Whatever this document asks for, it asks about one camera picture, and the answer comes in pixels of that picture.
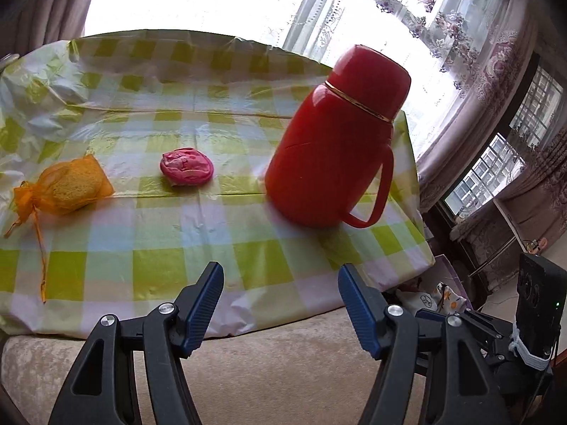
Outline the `orange organza bag with sponge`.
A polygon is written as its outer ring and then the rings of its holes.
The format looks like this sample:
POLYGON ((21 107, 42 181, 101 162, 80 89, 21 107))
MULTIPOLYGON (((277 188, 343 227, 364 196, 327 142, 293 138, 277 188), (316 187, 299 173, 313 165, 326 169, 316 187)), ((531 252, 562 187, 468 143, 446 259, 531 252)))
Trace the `orange organza bag with sponge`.
POLYGON ((32 219, 41 260, 39 295, 43 304, 47 301, 46 280, 48 258, 39 223, 39 213, 63 216, 77 211, 114 194, 112 183, 98 160, 92 155, 59 162, 46 168, 35 182, 26 180, 12 189, 12 207, 16 220, 4 233, 12 232, 32 219))

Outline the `pink round coin pouch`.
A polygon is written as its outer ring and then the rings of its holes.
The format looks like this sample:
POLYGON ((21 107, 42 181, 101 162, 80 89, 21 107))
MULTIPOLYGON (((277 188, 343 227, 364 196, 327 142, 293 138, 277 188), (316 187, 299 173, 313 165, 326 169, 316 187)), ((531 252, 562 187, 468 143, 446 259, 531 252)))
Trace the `pink round coin pouch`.
POLYGON ((173 186, 199 186, 209 182, 214 173, 212 160, 193 148, 180 148, 162 155, 162 174, 173 186))

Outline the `grey drawstring pouch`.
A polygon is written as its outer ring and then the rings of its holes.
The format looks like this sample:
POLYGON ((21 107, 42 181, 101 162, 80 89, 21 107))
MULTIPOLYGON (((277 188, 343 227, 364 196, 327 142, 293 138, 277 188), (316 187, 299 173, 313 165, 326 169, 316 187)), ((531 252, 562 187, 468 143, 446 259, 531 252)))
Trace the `grey drawstring pouch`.
POLYGON ((437 311, 437 304, 430 294, 425 292, 396 291, 396 296, 401 306, 410 314, 416 315, 420 310, 437 311))

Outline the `white purple storage box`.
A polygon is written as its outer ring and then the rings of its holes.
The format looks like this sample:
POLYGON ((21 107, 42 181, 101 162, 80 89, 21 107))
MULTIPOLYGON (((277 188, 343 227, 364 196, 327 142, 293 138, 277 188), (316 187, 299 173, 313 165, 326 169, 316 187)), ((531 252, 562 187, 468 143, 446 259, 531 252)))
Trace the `white purple storage box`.
POLYGON ((395 296, 413 315, 428 310, 446 316, 472 308, 459 276, 443 254, 425 272, 400 285, 395 296))

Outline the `fruit print white pillow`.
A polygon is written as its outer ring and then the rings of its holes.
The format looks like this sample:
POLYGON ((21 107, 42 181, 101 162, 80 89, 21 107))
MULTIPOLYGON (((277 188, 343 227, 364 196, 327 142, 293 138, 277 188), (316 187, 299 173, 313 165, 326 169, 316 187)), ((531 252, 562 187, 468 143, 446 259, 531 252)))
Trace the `fruit print white pillow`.
POLYGON ((436 312, 445 316, 462 312, 468 304, 468 300, 465 297, 455 293, 454 290, 444 282, 439 282, 436 285, 432 296, 437 304, 436 312))

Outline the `yellow checkered plastic tablecloth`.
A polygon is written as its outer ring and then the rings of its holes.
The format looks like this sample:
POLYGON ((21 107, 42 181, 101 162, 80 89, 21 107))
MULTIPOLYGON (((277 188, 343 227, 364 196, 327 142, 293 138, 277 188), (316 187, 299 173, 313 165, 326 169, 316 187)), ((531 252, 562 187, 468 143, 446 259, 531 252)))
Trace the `yellow checkered plastic tablecloth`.
POLYGON ((12 335, 85 338, 102 315, 143 316, 194 283, 209 262, 225 284, 212 337, 338 308, 341 265, 382 290, 433 264, 418 210, 404 116, 394 125, 394 180, 375 226, 294 226, 266 200, 263 176, 285 128, 329 68, 226 35, 134 31, 58 41, 1 75, 1 326, 12 335), (162 155, 205 154, 212 179, 173 186, 162 155), (33 222, 15 221, 12 189, 50 165, 92 154, 112 197, 39 218, 45 304, 33 222))

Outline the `mauve patterned curtain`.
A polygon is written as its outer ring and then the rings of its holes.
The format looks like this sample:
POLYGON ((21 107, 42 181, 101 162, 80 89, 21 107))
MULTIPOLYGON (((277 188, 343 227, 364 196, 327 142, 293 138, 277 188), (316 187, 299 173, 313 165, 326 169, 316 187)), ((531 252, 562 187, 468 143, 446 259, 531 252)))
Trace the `mauve patterned curtain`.
POLYGON ((488 293, 487 269, 498 276, 518 267, 521 246, 496 205, 502 203, 524 240, 554 244, 566 232, 566 131, 544 146, 531 148, 509 125, 535 72, 532 45, 536 26, 526 7, 516 6, 496 36, 452 124, 420 160, 420 210, 442 252, 473 295, 488 293), (441 199, 474 166, 492 138, 501 135, 525 161, 524 168, 495 198, 461 223, 449 218, 441 199), (498 258, 498 248, 505 250, 498 258))

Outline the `beige upholstered stool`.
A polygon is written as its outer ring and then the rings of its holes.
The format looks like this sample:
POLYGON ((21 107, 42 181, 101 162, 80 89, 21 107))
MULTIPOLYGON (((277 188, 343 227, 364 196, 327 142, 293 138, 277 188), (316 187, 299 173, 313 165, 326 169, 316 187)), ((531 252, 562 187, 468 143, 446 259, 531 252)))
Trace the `beige upholstered stool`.
MULTIPOLYGON (((1 381, 31 424, 48 422, 82 341, 9 338, 1 381)), ((355 424, 380 364, 338 309, 255 333, 204 341, 182 362, 205 424, 355 424)))

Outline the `red thermos flask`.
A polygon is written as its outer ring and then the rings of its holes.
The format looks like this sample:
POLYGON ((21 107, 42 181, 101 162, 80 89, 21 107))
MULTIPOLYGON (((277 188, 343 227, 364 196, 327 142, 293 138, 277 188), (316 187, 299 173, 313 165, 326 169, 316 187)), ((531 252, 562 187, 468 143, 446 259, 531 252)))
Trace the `red thermos flask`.
POLYGON ((267 168, 267 198, 311 228, 374 226, 394 175, 393 123, 409 95, 409 72, 357 44, 289 122, 267 168))

